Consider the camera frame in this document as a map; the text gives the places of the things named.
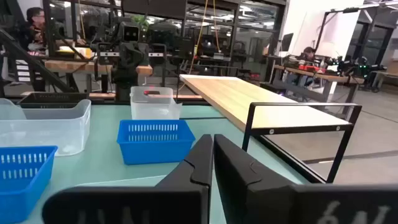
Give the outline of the clear plastic bin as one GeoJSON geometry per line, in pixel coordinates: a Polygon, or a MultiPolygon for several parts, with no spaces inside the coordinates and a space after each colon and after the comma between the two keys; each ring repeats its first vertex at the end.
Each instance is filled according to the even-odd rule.
{"type": "Polygon", "coordinates": [[[173,93],[173,89],[167,87],[132,87],[132,119],[179,119],[182,104],[176,103],[173,93]]]}
{"type": "Polygon", "coordinates": [[[0,147],[57,146],[56,156],[85,149],[90,134],[91,101],[72,108],[21,108],[0,98],[0,147]]]}

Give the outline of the wooden workbench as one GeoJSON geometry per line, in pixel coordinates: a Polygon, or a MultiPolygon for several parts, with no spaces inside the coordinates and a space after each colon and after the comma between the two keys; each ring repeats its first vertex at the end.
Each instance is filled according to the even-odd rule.
{"type": "Polygon", "coordinates": [[[91,93],[91,74],[95,74],[101,79],[101,92],[109,93],[108,88],[111,89],[111,93],[116,93],[118,88],[121,91],[126,90],[129,92],[130,87],[138,86],[138,76],[150,76],[152,75],[152,67],[150,65],[135,67],[133,63],[129,67],[122,67],[120,60],[116,60],[115,65],[100,65],[99,60],[90,62],[64,62],[49,60],[44,62],[44,65],[51,72],[60,73],[81,73],[87,75],[86,81],[86,92],[91,93]]]}

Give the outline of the black computer monitor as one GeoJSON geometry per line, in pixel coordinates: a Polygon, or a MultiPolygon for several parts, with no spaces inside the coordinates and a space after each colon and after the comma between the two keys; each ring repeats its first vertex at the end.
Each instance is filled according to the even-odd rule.
{"type": "Polygon", "coordinates": [[[293,36],[294,36],[293,33],[285,34],[283,36],[282,42],[281,42],[281,47],[280,47],[280,51],[281,52],[288,52],[289,51],[293,36]]]}

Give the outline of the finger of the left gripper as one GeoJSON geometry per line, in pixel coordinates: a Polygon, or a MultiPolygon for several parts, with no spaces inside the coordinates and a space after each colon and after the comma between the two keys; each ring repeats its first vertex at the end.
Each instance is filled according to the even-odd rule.
{"type": "Polygon", "coordinates": [[[147,65],[147,54],[141,50],[133,50],[133,64],[135,67],[147,65]]]}
{"type": "Polygon", "coordinates": [[[120,65],[122,67],[129,67],[132,60],[132,51],[129,49],[122,49],[119,52],[120,65]]]}

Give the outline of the red boxes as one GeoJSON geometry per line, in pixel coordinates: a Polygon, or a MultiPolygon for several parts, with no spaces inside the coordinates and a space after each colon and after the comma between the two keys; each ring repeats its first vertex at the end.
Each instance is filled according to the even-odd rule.
{"type": "Polygon", "coordinates": [[[320,72],[320,73],[325,73],[326,69],[325,68],[321,68],[321,67],[316,67],[313,65],[299,65],[298,68],[300,70],[305,70],[308,72],[320,72]]]}

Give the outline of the wooden top background table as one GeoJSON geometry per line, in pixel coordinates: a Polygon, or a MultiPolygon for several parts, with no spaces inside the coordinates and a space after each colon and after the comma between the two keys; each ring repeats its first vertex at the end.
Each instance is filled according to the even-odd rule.
{"type": "Polygon", "coordinates": [[[346,103],[352,103],[356,92],[361,84],[364,83],[363,78],[357,77],[340,77],[335,75],[329,75],[318,72],[309,72],[306,70],[301,70],[298,68],[290,68],[284,67],[281,65],[274,65],[274,69],[276,69],[276,73],[274,74],[274,79],[271,83],[277,88],[283,88],[287,91],[291,91],[292,93],[296,93],[300,96],[304,96],[311,100],[315,100],[317,102],[326,103],[330,96],[332,95],[331,89],[333,84],[341,83],[349,86],[349,92],[346,97],[346,103]],[[297,76],[297,83],[288,82],[287,79],[283,80],[282,76],[284,72],[288,74],[293,74],[297,76]],[[320,88],[321,92],[310,90],[308,87],[304,87],[305,78],[313,78],[313,81],[316,79],[320,80],[320,88]]]}

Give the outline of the person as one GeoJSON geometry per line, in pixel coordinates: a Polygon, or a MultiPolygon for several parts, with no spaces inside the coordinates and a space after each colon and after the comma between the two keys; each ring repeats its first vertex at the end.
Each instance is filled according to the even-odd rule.
{"type": "Polygon", "coordinates": [[[312,47],[306,47],[298,57],[299,60],[312,62],[315,58],[315,49],[312,47]]]}
{"type": "Polygon", "coordinates": [[[26,11],[27,21],[19,26],[18,41],[30,54],[44,54],[47,48],[45,38],[45,14],[40,7],[26,11]]]}

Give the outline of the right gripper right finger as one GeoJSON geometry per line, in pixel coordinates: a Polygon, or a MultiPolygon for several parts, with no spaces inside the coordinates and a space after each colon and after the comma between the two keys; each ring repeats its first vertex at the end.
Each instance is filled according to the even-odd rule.
{"type": "Polygon", "coordinates": [[[214,136],[227,224],[398,224],[398,185],[295,184],[214,136]]]}

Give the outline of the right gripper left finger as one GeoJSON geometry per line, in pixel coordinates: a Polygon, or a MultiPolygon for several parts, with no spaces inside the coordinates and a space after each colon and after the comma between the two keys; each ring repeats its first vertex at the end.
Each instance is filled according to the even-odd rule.
{"type": "Polygon", "coordinates": [[[213,139],[203,135],[153,187],[78,186],[46,200],[44,224],[208,224],[213,139]]]}

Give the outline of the wooden shelf black metal frame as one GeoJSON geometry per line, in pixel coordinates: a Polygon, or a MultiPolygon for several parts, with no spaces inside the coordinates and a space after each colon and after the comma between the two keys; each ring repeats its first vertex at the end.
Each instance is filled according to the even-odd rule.
{"type": "Polygon", "coordinates": [[[228,118],[243,133],[242,148],[247,150],[251,137],[267,138],[278,134],[343,132],[331,169],[323,178],[279,146],[276,153],[313,182],[332,183],[340,168],[362,107],[355,103],[298,103],[236,77],[203,75],[179,76],[179,81],[228,118]],[[326,107],[350,107],[349,119],[324,112],[326,107]]]}

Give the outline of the green potted plant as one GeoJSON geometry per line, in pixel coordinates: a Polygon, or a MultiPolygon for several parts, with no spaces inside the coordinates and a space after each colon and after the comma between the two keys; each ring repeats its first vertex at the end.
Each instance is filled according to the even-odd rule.
{"type": "Polygon", "coordinates": [[[148,29],[149,22],[147,21],[147,16],[140,14],[133,14],[131,16],[131,19],[139,25],[141,31],[145,32],[148,29]]]}

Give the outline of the teal table mat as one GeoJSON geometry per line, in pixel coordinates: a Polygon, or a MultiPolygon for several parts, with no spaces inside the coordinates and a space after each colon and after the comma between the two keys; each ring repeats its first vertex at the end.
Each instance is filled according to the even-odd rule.
{"type": "MultiPolygon", "coordinates": [[[[41,209],[55,192],[75,185],[155,185],[175,163],[127,166],[116,142],[119,123],[131,116],[128,106],[94,105],[90,135],[85,150],[74,156],[56,157],[52,178],[29,218],[22,224],[41,224],[41,209]]],[[[243,133],[210,106],[184,106],[181,117],[197,139],[204,134],[222,134],[236,145],[243,133]]]]}

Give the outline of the blue plastic basket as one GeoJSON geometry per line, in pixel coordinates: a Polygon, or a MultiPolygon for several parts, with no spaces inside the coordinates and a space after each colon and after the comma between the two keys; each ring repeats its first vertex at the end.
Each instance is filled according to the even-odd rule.
{"type": "Polygon", "coordinates": [[[182,119],[121,120],[117,137],[126,165],[179,162],[194,141],[182,119]]]}
{"type": "Polygon", "coordinates": [[[50,182],[57,149],[0,147],[0,224],[28,219],[50,182]]]}

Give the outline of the black plastic basket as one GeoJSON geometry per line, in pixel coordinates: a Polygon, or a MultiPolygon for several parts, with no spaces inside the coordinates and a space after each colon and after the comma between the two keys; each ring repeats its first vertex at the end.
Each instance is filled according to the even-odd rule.
{"type": "Polygon", "coordinates": [[[17,104],[29,109],[63,109],[73,108],[85,99],[86,93],[30,93],[17,104]]]}

